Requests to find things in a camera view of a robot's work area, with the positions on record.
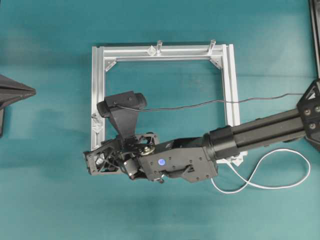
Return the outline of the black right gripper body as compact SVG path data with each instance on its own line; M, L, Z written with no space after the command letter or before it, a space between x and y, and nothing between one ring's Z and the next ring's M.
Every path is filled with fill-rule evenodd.
M131 180L146 179L139 159L151 154L159 144L158 136L153 132L137 134L125 140L103 141L100 147L83 153L87 171L92 176L125 174Z

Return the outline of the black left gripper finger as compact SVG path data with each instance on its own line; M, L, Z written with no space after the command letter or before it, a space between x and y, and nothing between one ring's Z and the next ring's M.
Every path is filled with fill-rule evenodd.
M4 75L0 75L0 104L11 105L15 102L30 98L36 90L25 84L17 82Z

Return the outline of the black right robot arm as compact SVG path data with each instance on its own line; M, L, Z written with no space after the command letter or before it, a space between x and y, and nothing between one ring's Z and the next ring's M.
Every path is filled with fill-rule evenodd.
M117 131L114 139L84 152L89 174L121 171L131 180L162 183L164 177L195 183L215 177L219 160L278 142L305 138L320 146L320 82L314 80L295 109L236 126L225 126L202 137L156 142L154 133L136 134L138 114L146 110L143 94L128 91L107 96L97 104L101 117Z

